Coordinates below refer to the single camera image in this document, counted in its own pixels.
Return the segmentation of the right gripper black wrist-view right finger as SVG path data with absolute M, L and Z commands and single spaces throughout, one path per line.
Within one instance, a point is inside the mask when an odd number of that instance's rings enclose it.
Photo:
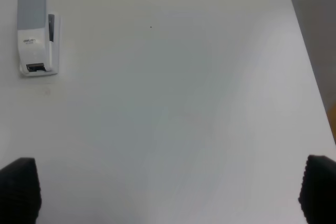
M 307 223 L 335 223 L 335 161 L 308 156 L 298 201 Z

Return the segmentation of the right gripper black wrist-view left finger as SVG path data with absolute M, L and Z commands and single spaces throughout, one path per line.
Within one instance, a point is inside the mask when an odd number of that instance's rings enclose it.
M 41 205 L 34 158 L 21 157 L 1 169 L 1 223 L 36 223 Z

